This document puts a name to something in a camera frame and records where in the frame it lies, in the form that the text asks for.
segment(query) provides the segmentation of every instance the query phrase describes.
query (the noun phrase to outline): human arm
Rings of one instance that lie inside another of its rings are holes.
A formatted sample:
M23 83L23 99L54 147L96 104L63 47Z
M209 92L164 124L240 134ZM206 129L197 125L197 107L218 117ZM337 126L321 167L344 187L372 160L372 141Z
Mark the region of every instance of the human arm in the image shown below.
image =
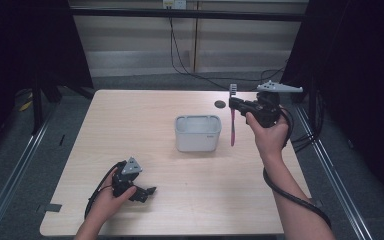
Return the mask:
M96 239L102 225L111 218L121 207L121 205L128 200L136 192L136 187L130 187L119 197L114 197L111 186L112 175L117 169L114 169L108 175L101 186L101 191L93 203L92 208L87 215L86 219L77 231L76 240L89 240Z
M251 113L246 114L246 119L255 134L255 143L272 182L283 191L310 203L283 162L282 148L288 130L283 116L271 128L261 127ZM335 239L320 216L276 192L273 195L287 239Z

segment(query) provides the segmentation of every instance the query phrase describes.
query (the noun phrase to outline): white wall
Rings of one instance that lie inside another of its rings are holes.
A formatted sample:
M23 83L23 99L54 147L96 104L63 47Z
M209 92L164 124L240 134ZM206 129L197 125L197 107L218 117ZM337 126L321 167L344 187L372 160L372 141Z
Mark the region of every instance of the white wall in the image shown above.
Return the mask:
M162 8L162 0L70 0L70 4ZM305 0L187 1L190 10L304 13L306 6ZM175 72L168 19L75 16L75 22L92 77ZM296 22L173 19L182 63L188 71L196 72L281 68L289 57L299 25ZM173 56L175 66L181 69L174 48Z

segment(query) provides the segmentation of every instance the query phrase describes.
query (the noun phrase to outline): black handheld controller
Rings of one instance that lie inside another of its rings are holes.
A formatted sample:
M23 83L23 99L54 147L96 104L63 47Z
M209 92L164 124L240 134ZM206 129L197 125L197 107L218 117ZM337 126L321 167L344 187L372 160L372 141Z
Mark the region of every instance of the black handheld controller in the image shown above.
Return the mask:
M136 179L137 176L139 176L139 172L135 173L129 173L129 174L123 174L123 171L125 166L127 164L127 161L122 161L117 164L117 170L112 176L112 187L113 187L113 195L114 197L119 197L121 194L123 194L127 189L129 189L131 186L135 186L133 184L133 180ZM130 201L139 201L144 203L149 195L154 194L156 187L143 189L138 186L136 186L136 192L133 194L132 197L129 198Z
M272 127L280 117L279 95L277 93L258 93L257 100L247 101L236 97L229 98L229 107L238 110L242 116L252 113L264 128Z

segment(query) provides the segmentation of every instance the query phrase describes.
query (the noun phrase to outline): table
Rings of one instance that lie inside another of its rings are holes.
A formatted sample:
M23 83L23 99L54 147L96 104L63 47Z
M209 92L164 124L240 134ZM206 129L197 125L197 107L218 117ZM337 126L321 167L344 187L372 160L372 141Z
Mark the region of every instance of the table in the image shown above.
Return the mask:
M255 93L236 97L254 100ZM100 90L90 105L40 232L72 236L83 222L94 189L116 163L135 157L143 172L135 180L157 187L145 203L124 204L100 234L108 236L196 236L283 233L263 164L245 118L236 114L236 143L230 146L228 92ZM180 115L217 115L222 131L213 152L179 152L174 121ZM284 160L309 196L291 143Z

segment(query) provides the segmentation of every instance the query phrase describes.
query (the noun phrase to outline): gray floor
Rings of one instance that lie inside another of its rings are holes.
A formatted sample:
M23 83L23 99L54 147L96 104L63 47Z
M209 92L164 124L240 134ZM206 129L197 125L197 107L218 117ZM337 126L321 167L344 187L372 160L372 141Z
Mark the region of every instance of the gray floor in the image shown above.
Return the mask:
M260 78L260 73L207 73L203 75L206 77ZM213 81L225 87L235 82L238 84L239 91L253 89L258 83L233 79ZM95 90L103 88L223 90L207 80L179 74L95 78L94 84ZM62 89L61 91L63 99L55 106L55 112L46 133L0 221L0 239L51 239L40 235L39 227L44 215L36 210L39 205L50 202L90 105L90 100L70 90ZM0 191L31 137L32 109L24 112L18 111L26 97L23 95L16 99L16 107L0 133L2 139L0 143ZM282 103L289 109L297 107L290 103L288 97L283 97ZM45 104L45 113L50 112L52 108L51 104ZM292 139L305 134L297 116L295 116L295 123ZM356 207L364 217L373 239L384 239L384 187L368 171L364 159L349 148L346 136L341 133L329 116L325 118L321 140ZM332 228L337 239L358 239L313 148L307 147L300 151L297 157L312 196L323 203L322 209L332 220ZM266 238L268 236L232 236L224 239Z

